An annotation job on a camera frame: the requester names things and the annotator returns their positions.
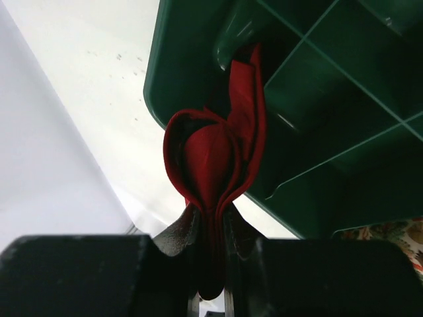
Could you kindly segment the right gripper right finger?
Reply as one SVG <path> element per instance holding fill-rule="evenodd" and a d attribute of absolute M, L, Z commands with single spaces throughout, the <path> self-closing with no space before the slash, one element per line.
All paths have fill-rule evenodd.
<path fill-rule="evenodd" d="M 268 239 L 223 218 L 227 316 L 421 316 L 422 284 L 384 241 Z"/>

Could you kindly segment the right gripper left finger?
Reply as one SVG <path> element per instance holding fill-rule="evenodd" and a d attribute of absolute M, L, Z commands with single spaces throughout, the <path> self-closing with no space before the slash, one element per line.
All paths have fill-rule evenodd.
<path fill-rule="evenodd" d="M 2 316 L 197 316 L 200 214 L 161 234 L 26 235 L 1 253 Z"/>

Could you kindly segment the red necktie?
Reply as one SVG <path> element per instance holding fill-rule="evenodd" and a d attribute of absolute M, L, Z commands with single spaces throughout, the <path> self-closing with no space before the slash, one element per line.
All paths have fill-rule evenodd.
<path fill-rule="evenodd" d="M 168 122 L 163 158 L 169 180 L 186 206 L 201 215 L 198 292 L 217 297 L 225 284 L 223 216 L 253 184 L 264 153 L 267 112 L 262 80 L 262 46 L 233 59 L 226 118 L 210 108 L 184 109 Z"/>

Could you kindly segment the rolled patterned tie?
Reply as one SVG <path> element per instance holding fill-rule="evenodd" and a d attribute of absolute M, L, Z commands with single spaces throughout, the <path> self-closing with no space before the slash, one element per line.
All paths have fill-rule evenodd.
<path fill-rule="evenodd" d="M 343 230 L 344 240 L 386 240 L 397 245 L 422 280 L 422 217 Z"/>

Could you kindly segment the green divided organizer tray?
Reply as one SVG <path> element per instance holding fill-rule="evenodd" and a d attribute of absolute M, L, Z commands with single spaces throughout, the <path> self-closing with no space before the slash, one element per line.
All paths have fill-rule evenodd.
<path fill-rule="evenodd" d="M 268 130 L 249 197 L 301 238 L 422 215 L 421 1 L 161 1 L 143 89 L 161 126 L 229 113 L 262 45 Z"/>

